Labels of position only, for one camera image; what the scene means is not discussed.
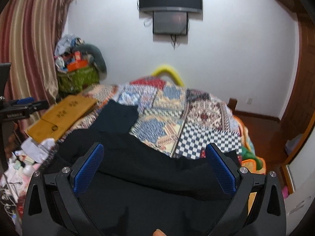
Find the black pants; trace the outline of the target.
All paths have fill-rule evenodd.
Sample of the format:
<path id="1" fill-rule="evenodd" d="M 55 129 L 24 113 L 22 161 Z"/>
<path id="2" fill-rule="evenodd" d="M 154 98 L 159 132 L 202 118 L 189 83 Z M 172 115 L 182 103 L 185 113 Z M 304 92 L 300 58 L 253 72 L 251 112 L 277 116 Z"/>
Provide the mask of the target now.
<path id="1" fill-rule="evenodd" d="M 73 165 L 94 143 L 105 155 L 80 201 L 104 235 L 205 235 L 231 202 L 206 159 L 170 158 L 128 133 L 75 130 L 46 172 Z"/>

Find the bamboo lap desk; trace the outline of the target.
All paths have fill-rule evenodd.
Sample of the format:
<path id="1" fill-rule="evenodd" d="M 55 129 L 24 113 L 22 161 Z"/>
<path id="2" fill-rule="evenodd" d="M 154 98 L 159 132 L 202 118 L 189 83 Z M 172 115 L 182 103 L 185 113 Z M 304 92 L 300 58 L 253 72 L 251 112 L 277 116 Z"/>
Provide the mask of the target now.
<path id="1" fill-rule="evenodd" d="M 52 106 L 26 133 L 37 143 L 47 138 L 60 139 L 81 117 L 95 107 L 97 100 L 81 95 L 69 95 Z"/>

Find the white crumpled cloth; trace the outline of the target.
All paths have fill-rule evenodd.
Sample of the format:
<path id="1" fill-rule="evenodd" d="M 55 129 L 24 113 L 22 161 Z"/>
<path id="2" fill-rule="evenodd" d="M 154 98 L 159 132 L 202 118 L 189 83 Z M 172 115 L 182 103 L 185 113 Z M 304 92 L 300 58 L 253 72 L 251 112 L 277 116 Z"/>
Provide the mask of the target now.
<path id="1" fill-rule="evenodd" d="M 41 164 L 49 156 L 49 152 L 55 146 L 54 138 L 47 138 L 37 143 L 33 138 L 27 138 L 22 144 L 22 151 L 35 162 Z"/>

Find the green storage basket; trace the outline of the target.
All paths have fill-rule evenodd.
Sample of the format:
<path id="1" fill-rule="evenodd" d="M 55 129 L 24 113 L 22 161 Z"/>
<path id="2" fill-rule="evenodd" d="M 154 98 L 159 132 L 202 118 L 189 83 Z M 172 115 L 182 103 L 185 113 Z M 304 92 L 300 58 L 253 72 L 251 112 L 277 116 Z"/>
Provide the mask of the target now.
<path id="1" fill-rule="evenodd" d="M 59 91 L 64 93 L 79 93 L 86 87 L 99 83 L 98 70 L 88 65 L 70 73 L 57 73 Z"/>

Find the orange box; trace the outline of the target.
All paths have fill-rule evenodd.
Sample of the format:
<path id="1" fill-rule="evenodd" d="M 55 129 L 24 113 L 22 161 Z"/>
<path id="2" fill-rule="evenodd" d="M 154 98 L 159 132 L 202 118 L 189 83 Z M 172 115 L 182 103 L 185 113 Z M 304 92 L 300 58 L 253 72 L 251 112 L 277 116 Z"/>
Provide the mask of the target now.
<path id="1" fill-rule="evenodd" d="M 86 67 L 87 65 L 89 65 L 88 60 L 76 60 L 74 62 L 71 62 L 70 64 L 67 65 L 67 70 L 68 72 L 72 72 L 81 68 Z"/>

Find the striped red gold curtain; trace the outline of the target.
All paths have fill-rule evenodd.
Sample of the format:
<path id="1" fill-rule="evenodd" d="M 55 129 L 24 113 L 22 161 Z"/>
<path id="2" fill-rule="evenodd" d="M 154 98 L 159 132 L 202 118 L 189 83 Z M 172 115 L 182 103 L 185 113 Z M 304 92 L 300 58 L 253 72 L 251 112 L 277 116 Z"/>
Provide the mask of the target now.
<path id="1" fill-rule="evenodd" d="M 54 105 L 58 82 L 54 51 L 70 0 L 9 0 L 1 12 L 1 62 L 11 63 L 7 100 L 33 97 Z"/>

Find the wooden wardrobe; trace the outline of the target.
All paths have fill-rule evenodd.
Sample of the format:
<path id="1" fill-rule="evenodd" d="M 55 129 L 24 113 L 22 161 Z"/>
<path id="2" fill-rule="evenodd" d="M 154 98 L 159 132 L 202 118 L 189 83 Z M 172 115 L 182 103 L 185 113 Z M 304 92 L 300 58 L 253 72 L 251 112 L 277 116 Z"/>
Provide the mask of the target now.
<path id="1" fill-rule="evenodd" d="M 281 119 L 281 128 L 288 140 L 303 134 L 314 114 L 314 22 L 302 0 L 277 0 L 298 21 L 299 48 L 294 86 L 286 110 Z"/>

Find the grey plush toy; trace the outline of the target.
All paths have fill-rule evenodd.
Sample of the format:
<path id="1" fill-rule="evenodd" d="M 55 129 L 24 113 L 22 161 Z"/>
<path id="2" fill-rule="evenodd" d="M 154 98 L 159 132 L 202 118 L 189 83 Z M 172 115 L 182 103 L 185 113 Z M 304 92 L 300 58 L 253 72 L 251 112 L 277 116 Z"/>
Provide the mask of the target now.
<path id="1" fill-rule="evenodd" d="M 71 52 L 80 52 L 83 56 L 86 56 L 88 60 L 94 63 L 98 71 L 103 74 L 107 74 L 107 67 L 102 55 L 101 50 L 92 44 L 81 44 L 79 46 L 73 47 Z"/>

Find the folded dark teal pants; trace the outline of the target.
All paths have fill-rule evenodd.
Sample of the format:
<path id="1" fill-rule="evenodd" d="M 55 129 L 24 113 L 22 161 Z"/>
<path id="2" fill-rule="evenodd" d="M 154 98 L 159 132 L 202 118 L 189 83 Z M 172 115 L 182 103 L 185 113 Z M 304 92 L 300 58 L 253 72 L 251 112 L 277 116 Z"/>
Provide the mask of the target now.
<path id="1" fill-rule="evenodd" d="M 137 105 L 123 105 L 109 100 L 90 128 L 99 132 L 128 133 L 138 116 Z"/>

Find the patchwork patterned bedspread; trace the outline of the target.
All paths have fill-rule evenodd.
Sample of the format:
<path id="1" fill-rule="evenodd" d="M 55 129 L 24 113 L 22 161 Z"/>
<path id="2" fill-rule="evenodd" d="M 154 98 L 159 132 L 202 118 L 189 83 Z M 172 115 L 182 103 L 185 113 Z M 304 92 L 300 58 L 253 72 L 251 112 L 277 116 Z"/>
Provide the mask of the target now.
<path id="1" fill-rule="evenodd" d="M 252 173 L 266 173 L 265 160 L 255 154 L 248 128 L 225 102 L 208 92 L 144 77 L 118 85 L 93 84 L 80 94 L 96 99 L 97 107 L 70 132 L 89 128 L 113 100 L 138 107 L 130 134 L 169 157 L 203 158 L 206 145 L 214 143 L 223 153 L 235 151 L 240 164 Z"/>

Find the yellow bed rail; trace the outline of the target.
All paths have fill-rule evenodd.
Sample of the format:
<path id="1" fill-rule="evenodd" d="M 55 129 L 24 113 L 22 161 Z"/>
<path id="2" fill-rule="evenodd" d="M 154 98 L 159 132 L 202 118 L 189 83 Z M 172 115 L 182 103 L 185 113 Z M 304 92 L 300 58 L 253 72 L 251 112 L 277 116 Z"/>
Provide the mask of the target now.
<path id="1" fill-rule="evenodd" d="M 153 77 L 160 77 L 165 75 L 167 75 L 177 86 L 185 86 L 183 80 L 177 74 L 177 71 L 170 65 L 160 65 L 157 67 L 157 69 L 153 71 L 153 73 L 151 73 L 151 76 Z"/>

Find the small wall monitor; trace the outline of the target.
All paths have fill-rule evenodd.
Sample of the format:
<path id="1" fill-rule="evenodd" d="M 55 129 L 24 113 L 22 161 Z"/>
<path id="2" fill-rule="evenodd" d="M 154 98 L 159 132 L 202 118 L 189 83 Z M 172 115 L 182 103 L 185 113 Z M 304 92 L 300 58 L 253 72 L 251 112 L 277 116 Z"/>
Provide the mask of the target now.
<path id="1" fill-rule="evenodd" d="M 188 33 L 187 12 L 153 12 L 153 34 L 185 36 Z"/>

